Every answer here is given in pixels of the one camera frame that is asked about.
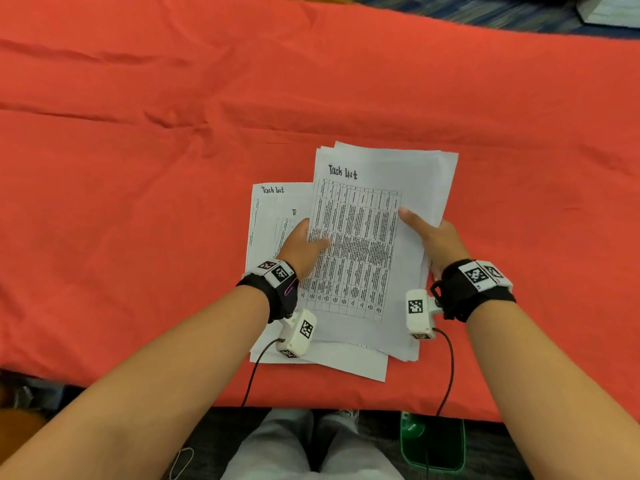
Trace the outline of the person's right hand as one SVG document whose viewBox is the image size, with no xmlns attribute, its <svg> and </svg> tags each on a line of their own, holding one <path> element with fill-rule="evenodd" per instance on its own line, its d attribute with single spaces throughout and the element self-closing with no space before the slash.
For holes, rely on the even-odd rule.
<svg viewBox="0 0 640 480">
<path fill-rule="evenodd" d="M 431 238 L 421 242 L 436 280 L 441 279 L 444 270 L 453 263 L 472 259 L 455 227 L 448 221 L 443 220 L 438 227 L 431 225 Z"/>
</svg>

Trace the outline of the person's left hand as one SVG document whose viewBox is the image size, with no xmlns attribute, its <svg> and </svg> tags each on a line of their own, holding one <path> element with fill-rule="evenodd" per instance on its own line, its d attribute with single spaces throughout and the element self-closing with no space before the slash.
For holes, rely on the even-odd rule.
<svg viewBox="0 0 640 480">
<path fill-rule="evenodd" d="M 311 275 L 321 254 L 314 255 L 307 251 L 308 229 L 309 218 L 306 218 L 292 230 L 276 256 L 292 267 L 300 282 Z"/>
</svg>

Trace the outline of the printed table paper sheet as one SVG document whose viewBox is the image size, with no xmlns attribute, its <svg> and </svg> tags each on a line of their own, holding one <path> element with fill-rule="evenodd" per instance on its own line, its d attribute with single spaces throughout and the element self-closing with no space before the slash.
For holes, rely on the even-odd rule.
<svg viewBox="0 0 640 480">
<path fill-rule="evenodd" d="M 316 151 L 308 237 L 332 242 L 301 286 L 306 308 L 381 323 L 402 193 L 374 187 L 361 164 L 322 146 Z"/>
</svg>

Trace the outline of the person's right forearm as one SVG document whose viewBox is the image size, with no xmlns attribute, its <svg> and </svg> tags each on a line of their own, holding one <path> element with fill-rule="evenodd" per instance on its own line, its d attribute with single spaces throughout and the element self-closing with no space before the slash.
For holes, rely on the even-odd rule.
<svg viewBox="0 0 640 480">
<path fill-rule="evenodd" d="M 467 330 L 535 480 L 640 480 L 640 424 L 516 303 L 485 302 Z"/>
</svg>

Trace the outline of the person's left forearm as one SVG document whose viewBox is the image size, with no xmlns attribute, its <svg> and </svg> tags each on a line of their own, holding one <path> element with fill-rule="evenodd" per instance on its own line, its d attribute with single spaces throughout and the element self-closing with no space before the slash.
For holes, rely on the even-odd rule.
<svg viewBox="0 0 640 480">
<path fill-rule="evenodd" d="M 233 288 L 92 384 L 0 466 L 0 480 L 159 480 L 265 329 Z"/>
</svg>

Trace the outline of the stack of white paper sheets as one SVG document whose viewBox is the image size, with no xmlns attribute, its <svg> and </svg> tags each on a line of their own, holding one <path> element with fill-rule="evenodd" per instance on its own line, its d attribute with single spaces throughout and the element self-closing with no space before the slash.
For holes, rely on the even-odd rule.
<svg viewBox="0 0 640 480">
<path fill-rule="evenodd" d="M 334 149 L 334 153 L 347 155 L 348 163 L 360 163 L 362 173 L 368 169 L 367 178 L 374 187 L 400 191 L 403 196 L 399 208 L 412 210 L 430 225 L 441 223 L 458 161 L 457 153 L 373 149 L 340 142 L 329 148 Z M 398 210 L 382 322 L 313 310 L 319 320 L 318 340 L 372 347 L 405 362 L 416 361 L 418 346 L 407 331 L 405 295 L 409 290 L 426 287 L 428 259 L 420 238 L 399 219 Z"/>
</svg>

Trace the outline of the white titled paper sheet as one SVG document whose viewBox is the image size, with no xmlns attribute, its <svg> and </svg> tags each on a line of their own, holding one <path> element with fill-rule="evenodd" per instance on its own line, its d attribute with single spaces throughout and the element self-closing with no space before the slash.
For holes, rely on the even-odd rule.
<svg viewBox="0 0 640 480">
<path fill-rule="evenodd" d="M 292 230 L 310 217 L 313 188 L 311 182 L 253 185 L 245 271 L 275 258 Z"/>
<path fill-rule="evenodd" d="M 260 220 L 260 211 L 253 207 L 250 215 L 250 227 L 246 252 L 245 270 L 249 271 L 261 262 L 272 257 L 272 246 L 277 243 L 275 237 L 277 217 L 268 214 L 265 222 Z M 289 326 L 286 321 L 276 321 L 267 325 L 250 352 L 250 361 L 255 363 L 313 363 L 331 369 L 347 372 L 366 379 L 385 382 L 388 355 L 362 346 L 343 342 L 328 342 L 317 339 L 319 320 L 314 323 L 314 331 L 308 341 L 307 349 L 299 354 L 284 348 L 283 344 L 269 343 L 280 338 Z"/>
</svg>

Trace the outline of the red tablecloth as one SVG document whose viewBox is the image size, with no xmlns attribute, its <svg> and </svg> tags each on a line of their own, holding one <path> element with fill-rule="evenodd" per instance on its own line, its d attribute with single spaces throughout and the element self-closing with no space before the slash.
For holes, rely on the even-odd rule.
<svg viewBox="0 0 640 480">
<path fill-rule="evenodd" d="M 0 368 L 86 387 L 219 298 L 336 141 L 457 152 L 445 218 L 640 420 L 640 41 L 359 4 L 0 0 Z"/>
</svg>

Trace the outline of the person's left leg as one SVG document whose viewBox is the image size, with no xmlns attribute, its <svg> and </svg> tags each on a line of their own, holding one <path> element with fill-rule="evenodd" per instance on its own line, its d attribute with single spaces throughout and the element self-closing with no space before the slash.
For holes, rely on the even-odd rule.
<svg viewBox="0 0 640 480">
<path fill-rule="evenodd" d="M 310 480 L 306 452 L 314 429 L 310 410 L 272 409 L 241 443 L 220 480 Z"/>
</svg>

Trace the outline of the person's leg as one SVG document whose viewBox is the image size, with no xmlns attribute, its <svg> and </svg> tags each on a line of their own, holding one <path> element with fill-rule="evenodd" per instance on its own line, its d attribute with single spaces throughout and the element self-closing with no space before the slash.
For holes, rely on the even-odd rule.
<svg viewBox="0 0 640 480">
<path fill-rule="evenodd" d="M 315 439 L 323 480 L 404 480 L 398 469 L 354 425 L 332 411 L 320 418 Z"/>
<path fill-rule="evenodd" d="M 310 480 L 306 452 L 314 429 L 310 410 L 272 409 L 241 443 L 220 480 Z"/>
</svg>

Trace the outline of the person's right leg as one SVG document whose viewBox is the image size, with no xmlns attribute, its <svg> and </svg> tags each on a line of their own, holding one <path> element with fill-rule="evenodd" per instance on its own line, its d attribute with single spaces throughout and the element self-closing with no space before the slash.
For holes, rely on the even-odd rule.
<svg viewBox="0 0 640 480">
<path fill-rule="evenodd" d="M 315 439 L 323 480 L 404 480 L 398 469 L 354 425 L 332 411 L 320 418 Z"/>
</svg>

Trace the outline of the green and black device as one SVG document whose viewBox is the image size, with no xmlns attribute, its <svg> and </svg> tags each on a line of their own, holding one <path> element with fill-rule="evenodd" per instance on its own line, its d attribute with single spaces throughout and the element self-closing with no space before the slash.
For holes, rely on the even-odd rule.
<svg viewBox="0 0 640 480">
<path fill-rule="evenodd" d="M 399 448 L 407 464 L 426 473 L 457 474 L 467 462 L 465 421 L 401 412 Z"/>
</svg>

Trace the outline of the white board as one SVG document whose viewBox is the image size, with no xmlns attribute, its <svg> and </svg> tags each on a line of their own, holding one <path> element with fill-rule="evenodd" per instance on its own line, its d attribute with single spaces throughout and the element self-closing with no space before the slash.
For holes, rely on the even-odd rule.
<svg viewBox="0 0 640 480">
<path fill-rule="evenodd" d="M 640 0 L 578 0 L 576 9 L 587 24 L 640 29 Z"/>
</svg>

